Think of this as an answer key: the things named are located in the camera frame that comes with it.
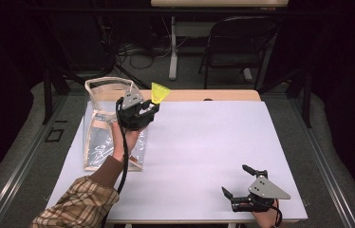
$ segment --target plaid sleeve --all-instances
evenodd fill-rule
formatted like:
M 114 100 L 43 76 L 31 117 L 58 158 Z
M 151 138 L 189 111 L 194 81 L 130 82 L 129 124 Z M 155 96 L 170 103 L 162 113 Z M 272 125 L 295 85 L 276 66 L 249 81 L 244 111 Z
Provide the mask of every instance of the plaid sleeve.
M 29 227 L 96 227 L 118 200 L 115 189 L 82 177 L 76 179 L 57 204 L 42 212 Z

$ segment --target wire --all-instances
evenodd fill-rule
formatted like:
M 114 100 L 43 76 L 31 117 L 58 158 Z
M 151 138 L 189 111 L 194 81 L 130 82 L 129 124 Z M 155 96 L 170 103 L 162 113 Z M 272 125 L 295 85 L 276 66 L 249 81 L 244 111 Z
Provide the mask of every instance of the wire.
M 138 86 L 141 86 L 143 88 L 146 89 L 150 89 L 151 86 L 149 86 L 147 83 L 143 82 L 142 80 L 138 79 L 136 76 L 134 76 L 133 74 L 131 74 L 129 71 L 127 71 L 125 68 L 123 68 L 122 66 L 119 65 L 115 65 L 115 68 L 117 68 L 118 70 L 120 70 L 123 74 L 125 74 L 127 77 L 129 77 L 135 84 L 137 84 Z
M 121 103 L 123 102 L 123 97 L 120 97 L 117 101 L 116 101 L 116 119 L 118 120 L 118 124 L 119 124 L 119 128 L 121 129 L 121 136 L 123 138 L 123 149 L 124 149 L 124 153 L 123 153 L 123 157 L 124 157 L 124 164 L 123 164 L 123 173 L 121 175 L 121 182 L 119 183 L 119 187 L 118 187 L 118 194 L 121 193 L 121 190 L 124 187 L 124 183 L 126 181 L 127 178 L 127 169 L 128 169 L 128 147 L 127 147 L 127 139 L 126 139 L 126 134 L 125 131 L 123 130 L 122 126 L 121 126 L 121 118 L 119 117 L 119 110 L 121 110 Z M 106 224 L 106 219 L 107 216 L 109 215 L 109 211 L 106 213 L 106 215 L 103 217 L 103 220 L 101 222 L 101 227 L 104 228 L 105 224 Z
M 132 68 L 135 68 L 135 69 L 146 69 L 146 68 L 150 67 L 152 64 L 154 64 L 154 56 L 153 56 L 152 54 L 150 54 L 151 62 L 150 62 L 149 65 L 147 65 L 147 66 L 142 66 L 142 67 L 133 66 L 133 62 L 132 62 L 133 56 L 134 56 L 134 55 L 131 55 L 131 56 L 130 56 L 130 60 L 129 60 L 129 64 L 130 64 L 130 66 L 131 66 Z
M 281 210 L 279 209 L 279 202 L 278 202 L 278 199 L 275 199 L 275 201 L 277 202 L 277 206 L 274 207 L 272 205 L 268 205 L 268 204 L 265 204 L 265 203 L 262 203 L 262 202 L 259 202 L 259 201 L 255 201 L 254 203 L 258 203 L 260 205 L 263 205 L 263 206 L 266 206 L 272 210 L 275 210 L 277 212 L 277 215 L 275 217 L 275 225 L 274 227 L 279 227 L 279 225 L 281 224 L 282 222 L 282 212 Z

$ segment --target table leg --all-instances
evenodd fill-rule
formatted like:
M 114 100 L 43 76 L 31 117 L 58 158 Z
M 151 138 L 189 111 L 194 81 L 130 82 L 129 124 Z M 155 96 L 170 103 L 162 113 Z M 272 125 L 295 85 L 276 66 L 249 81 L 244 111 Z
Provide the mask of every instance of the table leg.
M 178 69 L 178 53 L 177 53 L 177 33 L 176 33 L 176 21 L 175 16 L 172 17 L 171 22 L 171 65 L 169 68 L 169 80 L 175 80 L 177 78 L 177 69 Z

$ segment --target hand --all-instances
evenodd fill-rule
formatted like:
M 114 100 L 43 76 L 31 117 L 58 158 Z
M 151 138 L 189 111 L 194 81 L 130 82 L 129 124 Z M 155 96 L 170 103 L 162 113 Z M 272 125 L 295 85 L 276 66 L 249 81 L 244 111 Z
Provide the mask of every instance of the hand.
M 114 145 L 113 157 L 120 162 L 124 162 L 124 157 L 123 157 L 124 145 L 123 145 L 123 137 L 121 135 L 121 128 L 119 127 L 118 122 L 112 122 L 110 128 L 112 129 L 113 145 Z M 139 139 L 139 135 L 143 129 L 144 128 L 137 131 L 129 131 L 129 130 L 126 131 L 125 138 L 127 142 L 127 149 L 129 155 L 133 150 L 134 146 L 136 145 L 136 142 Z
M 271 228 L 275 225 L 277 212 L 273 209 L 269 209 L 267 212 L 252 212 L 252 214 L 261 228 Z

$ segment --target transparent box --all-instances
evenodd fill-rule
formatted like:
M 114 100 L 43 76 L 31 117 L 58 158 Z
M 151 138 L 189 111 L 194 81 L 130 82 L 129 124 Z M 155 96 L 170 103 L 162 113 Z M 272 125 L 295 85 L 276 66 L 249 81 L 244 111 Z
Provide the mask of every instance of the transparent box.
M 126 91 L 140 94 L 136 85 L 116 77 L 102 77 L 85 82 L 86 109 L 84 114 L 84 169 L 95 171 L 107 156 L 113 154 L 110 123 L 116 121 L 116 101 Z M 128 170 L 141 171 L 144 162 L 147 128 L 141 131 L 131 151 Z

